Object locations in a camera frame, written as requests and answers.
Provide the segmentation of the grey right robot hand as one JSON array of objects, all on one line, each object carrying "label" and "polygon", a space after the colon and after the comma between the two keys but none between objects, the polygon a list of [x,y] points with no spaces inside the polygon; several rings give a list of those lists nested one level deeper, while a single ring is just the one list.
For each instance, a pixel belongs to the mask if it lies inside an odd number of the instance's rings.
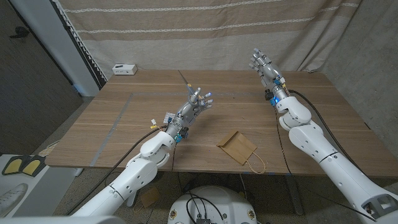
[{"label": "grey right robot hand", "polygon": [[285,78],[276,64],[259,49],[255,48],[249,66],[258,73],[261,83],[265,88],[265,99],[273,107],[290,96],[285,85]]}]

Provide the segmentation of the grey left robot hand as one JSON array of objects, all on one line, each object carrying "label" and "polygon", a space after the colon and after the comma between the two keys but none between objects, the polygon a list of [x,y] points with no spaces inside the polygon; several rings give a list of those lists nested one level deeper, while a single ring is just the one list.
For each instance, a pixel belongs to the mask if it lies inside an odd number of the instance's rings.
[{"label": "grey left robot hand", "polygon": [[173,137],[176,143],[183,138],[187,138],[189,127],[195,122],[197,116],[212,107],[213,100],[209,100],[211,92],[201,96],[201,88],[193,89],[191,84],[187,84],[188,99],[177,110],[176,114],[169,118],[166,133]]}]

